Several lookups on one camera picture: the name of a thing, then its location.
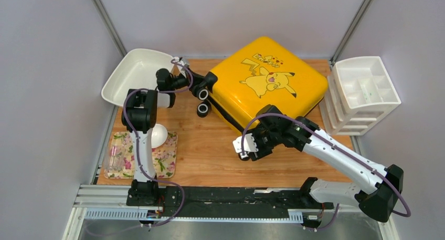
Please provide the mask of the yellow cartoon hard-shell suitcase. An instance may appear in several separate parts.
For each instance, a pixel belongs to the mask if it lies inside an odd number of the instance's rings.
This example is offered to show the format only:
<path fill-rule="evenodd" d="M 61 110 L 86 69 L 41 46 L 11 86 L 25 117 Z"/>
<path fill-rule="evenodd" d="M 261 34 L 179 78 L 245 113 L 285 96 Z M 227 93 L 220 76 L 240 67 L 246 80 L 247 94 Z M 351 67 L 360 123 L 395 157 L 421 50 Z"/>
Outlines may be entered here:
<path fill-rule="evenodd" d="M 292 118 L 306 116 L 328 87 L 324 75 L 262 36 L 212 68 L 192 93 L 241 133 L 266 105 Z"/>

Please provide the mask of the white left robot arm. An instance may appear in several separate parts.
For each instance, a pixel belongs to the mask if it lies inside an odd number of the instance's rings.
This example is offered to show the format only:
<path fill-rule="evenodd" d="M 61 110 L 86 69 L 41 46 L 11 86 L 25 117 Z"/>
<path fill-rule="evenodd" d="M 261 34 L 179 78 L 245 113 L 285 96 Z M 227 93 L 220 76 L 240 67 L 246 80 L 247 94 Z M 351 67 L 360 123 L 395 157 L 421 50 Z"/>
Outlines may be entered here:
<path fill-rule="evenodd" d="M 133 142 L 135 173 L 128 190 L 128 206 L 154 206 L 160 202 L 158 179 L 152 158 L 152 134 L 157 120 L 157 110 L 171 108 L 176 93 L 192 90 L 204 80 L 188 68 L 173 75 L 161 68 L 148 76 L 149 85 L 128 90 L 123 103 L 122 124 Z"/>

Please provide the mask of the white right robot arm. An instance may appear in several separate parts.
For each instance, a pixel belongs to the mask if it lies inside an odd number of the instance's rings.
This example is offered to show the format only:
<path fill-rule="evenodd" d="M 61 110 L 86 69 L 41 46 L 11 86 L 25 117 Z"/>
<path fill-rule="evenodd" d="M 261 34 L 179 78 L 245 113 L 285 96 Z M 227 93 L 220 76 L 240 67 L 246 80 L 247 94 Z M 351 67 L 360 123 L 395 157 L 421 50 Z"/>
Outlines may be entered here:
<path fill-rule="evenodd" d="M 261 159 L 270 155 L 276 146 L 283 145 L 314 156 L 349 178 L 348 183 L 307 178 L 299 193 L 304 207 L 312 208 L 317 203 L 354 206 L 382 223 L 392 214 L 411 216 L 410 207 L 401 194 L 404 182 L 401 167 L 384 166 L 361 156 L 306 117 L 292 118 L 276 106 L 267 105 L 232 143 L 242 160 Z"/>

